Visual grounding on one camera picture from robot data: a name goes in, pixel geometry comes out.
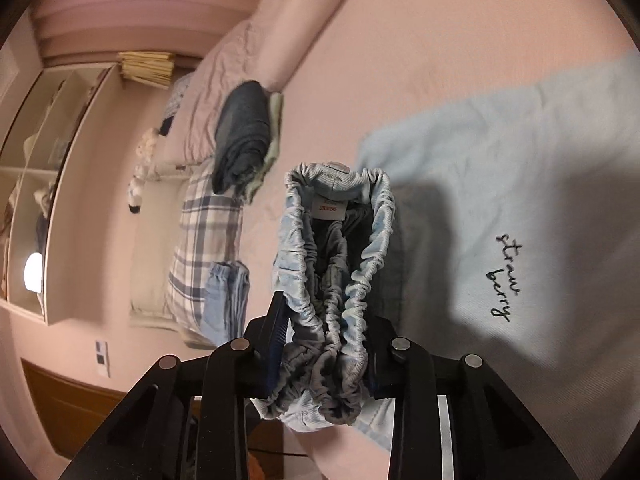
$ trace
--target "wooden shelf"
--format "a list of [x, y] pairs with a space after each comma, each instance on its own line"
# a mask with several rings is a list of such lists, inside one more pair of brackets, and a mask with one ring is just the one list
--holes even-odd
[[[74, 216], [97, 133], [121, 90], [114, 64], [91, 64], [45, 69], [27, 95], [0, 152], [0, 206], [20, 183], [8, 240], [7, 298], [0, 299], [1, 307], [46, 324], [68, 316]], [[26, 153], [24, 142], [30, 137]], [[53, 183], [43, 249], [36, 241], [42, 210], [34, 193]], [[27, 258], [43, 250], [44, 307], [24, 285]]]

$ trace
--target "light blue garment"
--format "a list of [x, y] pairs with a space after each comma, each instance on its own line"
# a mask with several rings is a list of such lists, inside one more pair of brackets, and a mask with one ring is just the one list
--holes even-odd
[[[394, 200], [380, 170], [301, 164], [285, 183], [273, 288], [284, 291], [293, 311], [294, 335], [273, 395], [254, 403], [263, 418], [281, 417], [297, 431], [313, 431], [352, 423], [360, 413], [365, 296], [383, 265]], [[344, 220], [313, 220], [317, 195], [348, 202]]]
[[216, 346], [242, 337], [249, 270], [241, 262], [214, 263], [205, 290], [201, 334]]
[[[638, 53], [386, 126], [357, 167], [392, 183], [399, 333], [481, 355], [600, 478], [640, 418]], [[390, 404], [355, 425], [385, 447]]]

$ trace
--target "clothing label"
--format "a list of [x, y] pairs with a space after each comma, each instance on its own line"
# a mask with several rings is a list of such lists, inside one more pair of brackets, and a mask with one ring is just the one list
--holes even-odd
[[311, 204], [311, 217], [319, 220], [344, 220], [346, 211], [346, 202], [336, 202], [320, 195], [315, 195]]
[[351, 173], [351, 169], [348, 166], [345, 166], [341, 162], [328, 162], [326, 164], [329, 168], [334, 168], [334, 170], [340, 171], [341, 173]]

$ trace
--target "plaid pillow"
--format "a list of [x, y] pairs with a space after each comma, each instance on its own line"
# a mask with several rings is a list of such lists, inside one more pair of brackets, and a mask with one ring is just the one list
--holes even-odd
[[213, 169], [209, 158], [189, 180], [166, 292], [176, 321], [194, 332], [200, 331], [209, 269], [213, 263], [238, 259], [242, 226], [241, 202], [213, 193]]

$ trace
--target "stuffed toy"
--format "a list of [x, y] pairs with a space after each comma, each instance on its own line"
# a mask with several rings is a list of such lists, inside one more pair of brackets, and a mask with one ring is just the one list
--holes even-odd
[[138, 162], [133, 169], [133, 177], [129, 181], [127, 189], [127, 203], [132, 213], [139, 213], [142, 206], [142, 191], [145, 187], [145, 180], [149, 174], [151, 161], [154, 158], [156, 144], [158, 143], [158, 130], [149, 128], [136, 146], [136, 156]]
[[158, 143], [158, 130], [156, 128], [149, 128], [143, 135], [142, 140], [136, 147], [136, 156], [138, 157], [138, 163], [146, 163], [151, 165], [151, 160], [154, 158], [154, 151], [156, 150], [156, 144]]
[[146, 174], [149, 167], [146, 164], [137, 164], [133, 169], [133, 178], [129, 181], [129, 189], [127, 189], [127, 203], [129, 203], [129, 211], [139, 213], [142, 206], [142, 190], [145, 187]]

